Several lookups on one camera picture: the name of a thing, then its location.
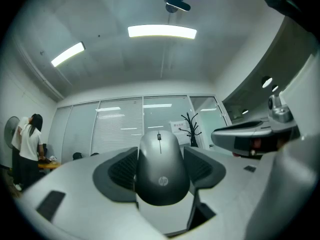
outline computer mouse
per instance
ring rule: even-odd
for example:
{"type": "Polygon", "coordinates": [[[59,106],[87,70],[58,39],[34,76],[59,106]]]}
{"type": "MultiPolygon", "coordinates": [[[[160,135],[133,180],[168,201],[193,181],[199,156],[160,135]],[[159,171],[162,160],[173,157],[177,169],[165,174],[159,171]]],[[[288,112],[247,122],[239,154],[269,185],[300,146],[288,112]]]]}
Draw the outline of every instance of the computer mouse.
{"type": "Polygon", "coordinates": [[[135,191],[146,203],[168,206],[189,191],[190,178],[177,137],[165,130],[147,132],[140,142],[135,191]]]}

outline round fan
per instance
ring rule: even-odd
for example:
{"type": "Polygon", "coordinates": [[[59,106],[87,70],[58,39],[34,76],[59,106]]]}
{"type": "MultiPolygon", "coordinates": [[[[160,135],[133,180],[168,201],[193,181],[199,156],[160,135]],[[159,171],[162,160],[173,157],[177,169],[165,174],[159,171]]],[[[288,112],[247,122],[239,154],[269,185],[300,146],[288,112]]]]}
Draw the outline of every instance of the round fan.
{"type": "Polygon", "coordinates": [[[12,139],[14,137],[14,134],[15,134],[15,131],[16,131],[16,128],[17,128],[19,122],[20,122],[19,118],[16,116],[13,116],[5,124],[4,140],[10,149],[12,149],[11,142],[12,142],[12,139]]]}

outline coat rack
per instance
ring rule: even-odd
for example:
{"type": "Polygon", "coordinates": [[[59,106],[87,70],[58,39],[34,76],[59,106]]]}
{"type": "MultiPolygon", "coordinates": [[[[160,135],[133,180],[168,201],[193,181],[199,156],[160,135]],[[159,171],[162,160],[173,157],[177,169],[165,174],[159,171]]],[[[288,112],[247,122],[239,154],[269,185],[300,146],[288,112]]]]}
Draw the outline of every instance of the coat rack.
{"type": "Polygon", "coordinates": [[[198,115],[198,113],[196,113],[194,115],[194,117],[192,117],[191,120],[190,120],[188,112],[186,113],[187,118],[184,115],[181,115],[184,118],[184,120],[186,120],[189,123],[190,131],[183,130],[181,128],[179,128],[179,130],[180,131],[184,131],[184,132],[188,132],[189,134],[187,136],[191,137],[191,147],[197,147],[198,148],[198,144],[197,144],[197,141],[196,141],[196,136],[202,134],[202,132],[200,132],[198,134],[195,133],[196,129],[199,127],[199,125],[197,125],[197,122],[194,125],[192,123],[192,121],[196,117],[196,115],[198,115]]]}

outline long black hair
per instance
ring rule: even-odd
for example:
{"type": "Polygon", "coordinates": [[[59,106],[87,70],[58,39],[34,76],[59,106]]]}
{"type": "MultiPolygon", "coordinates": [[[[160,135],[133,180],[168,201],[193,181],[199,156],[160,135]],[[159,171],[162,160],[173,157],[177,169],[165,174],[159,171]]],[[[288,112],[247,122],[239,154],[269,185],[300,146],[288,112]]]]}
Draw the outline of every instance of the long black hair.
{"type": "Polygon", "coordinates": [[[37,128],[39,130],[39,132],[41,132],[42,123],[43,123],[43,119],[42,119],[41,115],[36,114],[33,116],[32,121],[29,123],[29,125],[31,125],[31,127],[29,128],[29,136],[30,137],[34,133],[35,128],[37,128]]]}

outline hp logo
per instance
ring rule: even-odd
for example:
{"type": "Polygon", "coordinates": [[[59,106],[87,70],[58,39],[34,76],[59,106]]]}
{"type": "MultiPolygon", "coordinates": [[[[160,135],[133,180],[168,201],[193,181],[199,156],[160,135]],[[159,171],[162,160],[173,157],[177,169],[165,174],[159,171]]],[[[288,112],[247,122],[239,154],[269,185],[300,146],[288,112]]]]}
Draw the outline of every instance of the hp logo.
{"type": "Polygon", "coordinates": [[[159,178],[158,182],[159,182],[160,186],[166,186],[166,185],[168,185],[169,180],[168,180],[167,177],[162,176],[162,177],[159,178]]]}

